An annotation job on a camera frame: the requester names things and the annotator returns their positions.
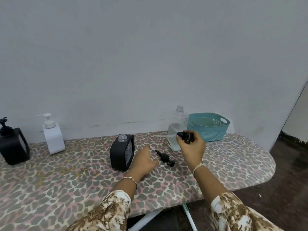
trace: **dark floor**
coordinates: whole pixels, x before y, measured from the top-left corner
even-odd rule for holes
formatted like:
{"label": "dark floor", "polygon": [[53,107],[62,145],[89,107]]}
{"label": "dark floor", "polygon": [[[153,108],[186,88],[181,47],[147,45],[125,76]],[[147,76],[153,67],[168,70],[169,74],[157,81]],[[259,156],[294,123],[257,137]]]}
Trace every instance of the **dark floor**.
{"label": "dark floor", "polygon": [[[307,230],[308,227],[308,149],[279,137],[271,150],[276,172],[271,180],[259,186],[234,193],[274,224],[288,230]],[[205,200],[188,203],[198,230],[213,231]],[[171,208],[180,231],[191,230],[181,206]]]}

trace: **clear bottle with liquid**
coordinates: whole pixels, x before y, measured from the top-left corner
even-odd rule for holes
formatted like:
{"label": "clear bottle with liquid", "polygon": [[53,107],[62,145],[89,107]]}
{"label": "clear bottle with liquid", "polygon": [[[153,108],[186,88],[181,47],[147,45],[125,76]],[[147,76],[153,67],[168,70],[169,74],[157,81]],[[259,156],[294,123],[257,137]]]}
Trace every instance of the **clear bottle with liquid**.
{"label": "clear bottle with liquid", "polygon": [[184,113],[183,105],[178,105],[176,107],[176,111],[170,117],[168,127],[168,143],[174,151],[179,151],[181,149],[176,141],[176,133],[187,129],[188,119],[189,116]]}

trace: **patterned sleeve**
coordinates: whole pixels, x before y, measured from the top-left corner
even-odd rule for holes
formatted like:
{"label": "patterned sleeve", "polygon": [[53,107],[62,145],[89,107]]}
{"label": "patterned sleeve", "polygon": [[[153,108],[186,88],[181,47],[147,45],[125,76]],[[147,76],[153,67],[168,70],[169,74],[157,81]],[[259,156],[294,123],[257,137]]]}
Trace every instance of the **patterned sleeve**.
{"label": "patterned sleeve", "polygon": [[75,221],[66,231],[126,230],[131,202],[123,190],[112,191],[98,207]]}
{"label": "patterned sleeve", "polygon": [[230,192],[212,201],[210,218],[215,231],[283,231]]}

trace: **gold bracelet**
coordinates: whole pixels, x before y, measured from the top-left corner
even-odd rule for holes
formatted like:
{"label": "gold bracelet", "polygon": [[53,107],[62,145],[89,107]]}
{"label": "gold bracelet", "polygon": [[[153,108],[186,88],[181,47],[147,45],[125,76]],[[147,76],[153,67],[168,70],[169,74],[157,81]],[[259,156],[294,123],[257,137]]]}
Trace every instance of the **gold bracelet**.
{"label": "gold bracelet", "polygon": [[196,170],[197,168],[199,168],[200,166],[205,166],[205,164],[203,164],[202,162],[199,162],[199,164],[195,167],[195,169],[194,169],[193,172],[192,172],[193,176],[195,176],[195,170]]}
{"label": "gold bracelet", "polygon": [[123,178],[128,178],[128,179],[130,179],[130,180],[133,180],[133,181],[136,183],[136,188],[138,187],[138,182],[137,182],[135,179],[133,179],[132,177],[122,177],[122,178],[120,179],[120,181],[121,181]]}

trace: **right hand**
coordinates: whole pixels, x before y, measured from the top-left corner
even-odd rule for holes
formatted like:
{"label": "right hand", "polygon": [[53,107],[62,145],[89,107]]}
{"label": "right hand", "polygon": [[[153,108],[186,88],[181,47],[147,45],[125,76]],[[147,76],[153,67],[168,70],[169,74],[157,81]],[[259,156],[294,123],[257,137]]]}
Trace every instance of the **right hand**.
{"label": "right hand", "polygon": [[181,137],[176,136],[176,141],[179,144],[183,157],[188,164],[188,167],[191,172],[195,169],[195,167],[201,162],[202,157],[205,150],[205,143],[201,136],[196,131],[186,130],[185,133],[193,133],[195,141],[187,144],[185,143]]}

